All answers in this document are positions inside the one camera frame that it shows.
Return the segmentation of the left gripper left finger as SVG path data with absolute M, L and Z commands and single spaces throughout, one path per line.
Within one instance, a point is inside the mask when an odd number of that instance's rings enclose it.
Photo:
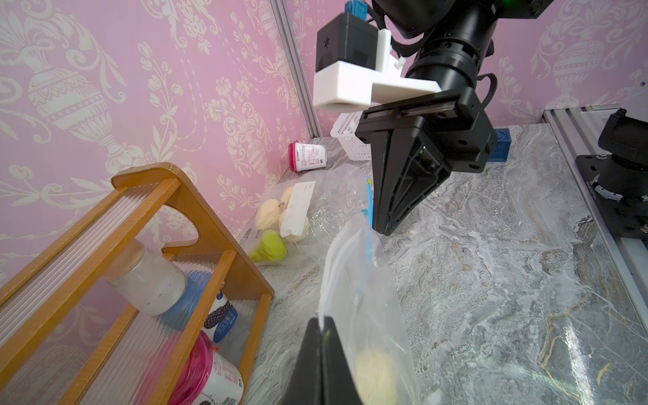
M 281 404 L 324 405 L 326 403 L 322 360 L 322 340 L 326 322 L 327 317 L 324 318 L 322 326 L 317 318 L 311 318 L 307 322 L 295 368 Z

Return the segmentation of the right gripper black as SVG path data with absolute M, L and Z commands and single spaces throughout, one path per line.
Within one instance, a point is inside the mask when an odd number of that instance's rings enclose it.
M 452 171 L 481 173 L 498 138 L 471 87 L 371 107 L 355 136 L 371 142 L 373 229 L 391 235 Z

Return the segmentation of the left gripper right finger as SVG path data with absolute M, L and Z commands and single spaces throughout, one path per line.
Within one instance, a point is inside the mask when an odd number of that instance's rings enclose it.
M 322 399 L 326 405 L 361 405 L 339 333 L 332 317 L 322 332 Z

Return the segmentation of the clear zip-top bag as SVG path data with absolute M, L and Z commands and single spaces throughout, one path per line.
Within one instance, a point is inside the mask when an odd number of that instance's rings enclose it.
M 317 313 L 332 317 L 355 383 L 359 354 L 386 350 L 394 359 L 398 403 L 420 403 L 405 321 L 393 270 L 364 214 L 354 215 L 334 238 L 325 261 Z
M 343 164 L 332 170 L 315 170 L 301 177 L 281 182 L 267 189 L 261 202 L 266 199 L 280 199 L 283 191 L 295 184 L 290 199 L 289 211 L 285 214 L 280 236 L 300 235 L 304 219 L 310 220 L 310 234 L 301 242 L 288 243 L 288 256 L 276 263 L 257 263 L 260 265 L 293 265 L 311 259 L 316 263 L 324 260 L 333 239 L 355 214 L 365 214 L 370 200 L 366 174 L 360 168 Z M 263 232 L 256 231 L 253 217 L 251 230 L 244 244 L 248 254 L 258 245 Z

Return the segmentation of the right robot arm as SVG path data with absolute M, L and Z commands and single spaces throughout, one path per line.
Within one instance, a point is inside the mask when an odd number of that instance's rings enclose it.
M 371 147 L 372 227 L 389 236 L 454 171 L 481 173 L 498 137 L 485 112 L 497 78 L 481 101 L 479 69 L 494 54 L 498 20 L 536 19 L 548 1 L 374 1 L 380 26 L 391 20 L 401 35 L 420 41 L 399 45 L 414 53 L 409 79 L 435 81 L 440 92 L 379 102 L 363 111 L 356 136 Z

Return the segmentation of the green pear in far bag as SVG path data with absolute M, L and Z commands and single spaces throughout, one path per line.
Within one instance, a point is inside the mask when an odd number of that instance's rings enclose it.
M 263 232 L 258 245 L 249 254 L 255 263 L 276 263 L 288 256 L 288 247 L 278 231 Z

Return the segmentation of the white plastic basket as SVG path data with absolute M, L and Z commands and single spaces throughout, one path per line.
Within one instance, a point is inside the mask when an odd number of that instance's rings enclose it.
M 371 145 L 363 143 L 355 135 L 361 117 L 361 111 L 343 113 L 337 118 L 330 131 L 330 136 L 339 141 L 347 157 L 352 161 L 371 160 Z

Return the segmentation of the blue cube block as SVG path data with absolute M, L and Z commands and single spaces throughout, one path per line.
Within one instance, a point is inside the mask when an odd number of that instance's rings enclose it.
M 511 132 L 509 128 L 497 128 L 495 133 L 497 145 L 494 153 L 489 157 L 489 163 L 505 163 L 511 148 Z

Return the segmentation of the pink lid cup on shelf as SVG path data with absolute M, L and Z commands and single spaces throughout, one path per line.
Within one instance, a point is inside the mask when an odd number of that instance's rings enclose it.
M 213 348 L 200 332 L 168 404 L 239 404 L 244 381 L 239 370 Z

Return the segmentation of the pink lid yogurt cup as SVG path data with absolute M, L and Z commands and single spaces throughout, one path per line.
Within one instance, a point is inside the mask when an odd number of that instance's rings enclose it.
M 300 173 L 327 166 L 327 150 L 320 144 L 293 142 L 288 149 L 290 170 Z

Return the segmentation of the wooden shelf rack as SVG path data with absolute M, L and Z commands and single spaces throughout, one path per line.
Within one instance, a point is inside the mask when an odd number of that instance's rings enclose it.
M 111 183 L 1 289 L 2 403 L 239 403 L 273 288 L 176 165 Z M 101 284 L 121 313 L 93 353 L 47 347 Z

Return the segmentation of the blue white bottle on shelf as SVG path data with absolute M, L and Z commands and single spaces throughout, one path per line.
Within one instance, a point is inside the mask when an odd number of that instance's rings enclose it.
M 104 279 L 140 313 L 181 331 L 212 275 L 205 263 L 172 263 L 132 241 L 104 272 Z

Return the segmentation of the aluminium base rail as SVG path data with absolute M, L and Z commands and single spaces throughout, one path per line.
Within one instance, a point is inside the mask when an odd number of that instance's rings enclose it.
M 641 322 L 647 322 L 647 116 L 617 106 L 547 110 Z

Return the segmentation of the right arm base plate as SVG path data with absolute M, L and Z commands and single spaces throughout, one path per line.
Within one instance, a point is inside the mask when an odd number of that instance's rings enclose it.
M 603 155 L 576 157 L 580 175 L 613 236 L 647 239 L 647 123 L 618 109 L 598 140 Z

